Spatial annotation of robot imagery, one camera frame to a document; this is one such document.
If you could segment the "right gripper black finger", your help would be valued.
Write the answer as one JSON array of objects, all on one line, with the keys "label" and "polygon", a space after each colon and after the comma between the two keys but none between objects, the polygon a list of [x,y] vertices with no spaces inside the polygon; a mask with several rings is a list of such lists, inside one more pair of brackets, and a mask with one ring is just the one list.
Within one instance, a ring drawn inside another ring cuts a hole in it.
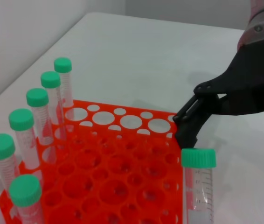
[{"label": "right gripper black finger", "polygon": [[227,96],[218,95],[192,98],[177,112],[173,121],[177,127],[174,137],[181,149],[193,148],[202,126],[213,114],[219,114]]}]

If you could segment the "orange test tube rack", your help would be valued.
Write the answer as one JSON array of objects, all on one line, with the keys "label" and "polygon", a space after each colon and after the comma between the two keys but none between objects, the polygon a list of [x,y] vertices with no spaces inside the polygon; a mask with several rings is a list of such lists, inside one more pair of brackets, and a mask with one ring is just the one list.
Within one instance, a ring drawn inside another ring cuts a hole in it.
[{"label": "orange test tube rack", "polygon": [[38,145],[46,224],[182,224],[173,113],[75,100],[67,140]]}]

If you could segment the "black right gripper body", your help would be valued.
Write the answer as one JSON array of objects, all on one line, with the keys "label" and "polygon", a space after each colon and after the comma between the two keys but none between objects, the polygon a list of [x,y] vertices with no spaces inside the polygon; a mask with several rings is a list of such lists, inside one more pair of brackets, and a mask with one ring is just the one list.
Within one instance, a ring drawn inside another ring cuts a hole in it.
[{"label": "black right gripper body", "polygon": [[264,40],[241,46],[226,71],[197,85],[194,95],[211,114],[264,112]]}]

